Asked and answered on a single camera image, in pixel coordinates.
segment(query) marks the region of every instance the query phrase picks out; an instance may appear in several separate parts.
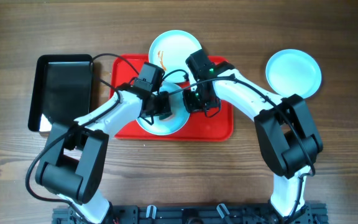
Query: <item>wood grain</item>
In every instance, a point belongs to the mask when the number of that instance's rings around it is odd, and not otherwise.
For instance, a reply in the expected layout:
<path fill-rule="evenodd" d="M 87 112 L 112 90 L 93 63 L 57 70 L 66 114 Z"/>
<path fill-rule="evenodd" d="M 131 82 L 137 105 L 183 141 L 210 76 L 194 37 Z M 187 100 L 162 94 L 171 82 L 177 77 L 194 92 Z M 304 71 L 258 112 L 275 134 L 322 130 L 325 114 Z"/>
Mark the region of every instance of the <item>wood grain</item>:
<path fill-rule="evenodd" d="M 58 206 L 24 187 L 46 141 L 27 129 L 38 57 L 147 53 L 170 29 L 191 32 L 266 89 L 264 68 L 274 52 L 300 49 L 317 60 L 323 85 L 307 102 L 324 151 L 305 197 L 327 203 L 330 223 L 358 223 L 358 1 L 17 2 L 0 0 L 0 223 L 50 223 Z M 101 60 L 104 79 L 112 61 Z M 108 93 L 97 89 L 99 105 Z M 266 202 L 272 173 L 252 122 L 237 110 L 235 118 L 226 142 L 112 140 L 100 188 L 116 205 Z"/>

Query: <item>red tray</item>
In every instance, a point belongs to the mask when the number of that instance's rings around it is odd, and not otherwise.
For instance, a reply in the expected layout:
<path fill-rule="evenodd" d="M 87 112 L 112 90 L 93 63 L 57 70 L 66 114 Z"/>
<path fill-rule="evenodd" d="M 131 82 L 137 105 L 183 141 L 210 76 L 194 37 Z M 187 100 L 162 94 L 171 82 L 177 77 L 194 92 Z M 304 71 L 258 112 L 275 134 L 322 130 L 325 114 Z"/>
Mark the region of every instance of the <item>red tray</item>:
<path fill-rule="evenodd" d="M 147 54 L 125 54 L 122 55 L 140 71 L 143 63 L 149 61 Z M 214 63 L 225 61 L 224 57 L 209 56 Z M 137 76 L 135 71 L 123 60 L 117 58 L 112 65 L 111 85 L 118 86 L 129 82 L 132 77 Z M 118 139 L 145 139 L 145 140 L 174 140 L 174 141 L 225 141 L 233 133 L 233 106 L 222 101 L 222 108 L 219 114 L 213 118 L 206 118 L 204 113 L 193 113 L 187 123 L 179 131 L 167 135 L 156 136 L 144 131 L 136 121 L 130 122 L 117 134 Z"/>

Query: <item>white plate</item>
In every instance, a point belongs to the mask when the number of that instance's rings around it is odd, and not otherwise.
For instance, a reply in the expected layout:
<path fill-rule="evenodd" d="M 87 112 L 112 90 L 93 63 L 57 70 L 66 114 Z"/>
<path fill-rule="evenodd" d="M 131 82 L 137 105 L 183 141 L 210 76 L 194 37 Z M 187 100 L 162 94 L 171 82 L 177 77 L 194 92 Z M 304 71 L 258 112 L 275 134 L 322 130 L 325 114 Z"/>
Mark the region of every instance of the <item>white plate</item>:
<path fill-rule="evenodd" d="M 160 88 L 160 92 L 168 91 L 170 93 L 179 89 L 180 87 L 174 83 L 163 82 Z M 173 113 L 173 116 L 171 118 L 161 121 L 158 116 L 154 116 L 153 125 L 149 125 L 142 118 L 137 118 L 137 123 L 140 127 L 142 127 L 150 134 L 164 136 L 177 132 L 186 124 L 187 120 L 189 120 L 190 117 L 190 114 L 187 112 L 185 104 L 183 102 L 182 92 L 170 96 L 169 104 L 171 106 L 171 112 Z"/>
<path fill-rule="evenodd" d="M 268 84 L 284 97 L 298 94 L 310 97 L 320 87 L 321 70 L 310 55 L 286 49 L 275 53 L 266 64 Z"/>
<path fill-rule="evenodd" d="M 201 44 L 191 34 L 182 30 L 170 30 L 153 41 L 149 50 L 149 62 L 163 68 L 165 74 L 180 68 L 192 75 L 185 61 L 199 49 Z M 165 81 L 183 83 L 186 81 L 183 75 L 183 72 L 177 72 Z"/>

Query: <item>food stain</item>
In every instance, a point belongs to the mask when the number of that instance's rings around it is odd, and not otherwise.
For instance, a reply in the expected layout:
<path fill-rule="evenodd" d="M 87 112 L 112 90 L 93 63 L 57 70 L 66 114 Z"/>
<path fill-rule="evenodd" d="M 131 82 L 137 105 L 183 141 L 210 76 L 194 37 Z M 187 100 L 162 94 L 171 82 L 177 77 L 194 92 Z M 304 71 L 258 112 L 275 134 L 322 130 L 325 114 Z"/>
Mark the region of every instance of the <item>food stain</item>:
<path fill-rule="evenodd" d="M 164 51 L 161 52 L 161 55 L 160 55 L 160 50 L 159 50 L 157 56 L 158 56 L 158 58 L 160 59 L 160 64 L 161 64 L 162 69 L 164 69 L 164 71 L 167 71 L 167 68 L 164 66 L 164 64 L 163 64 L 163 62 L 162 62 L 162 55 L 163 55 L 163 54 L 164 54 Z"/>

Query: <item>light blue plate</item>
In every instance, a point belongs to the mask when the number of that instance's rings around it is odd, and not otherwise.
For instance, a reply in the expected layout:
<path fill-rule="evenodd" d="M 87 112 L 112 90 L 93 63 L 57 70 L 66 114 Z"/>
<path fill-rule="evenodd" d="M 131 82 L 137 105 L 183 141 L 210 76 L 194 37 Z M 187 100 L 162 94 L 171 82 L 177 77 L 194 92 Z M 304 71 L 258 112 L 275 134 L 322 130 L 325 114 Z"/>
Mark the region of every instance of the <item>light blue plate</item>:
<path fill-rule="evenodd" d="M 320 87 L 321 70 L 310 55 L 300 50 L 286 49 L 269 59 L 266 78 L 279 95 L 288 97 L 298 94 L 307 98 Z"/>

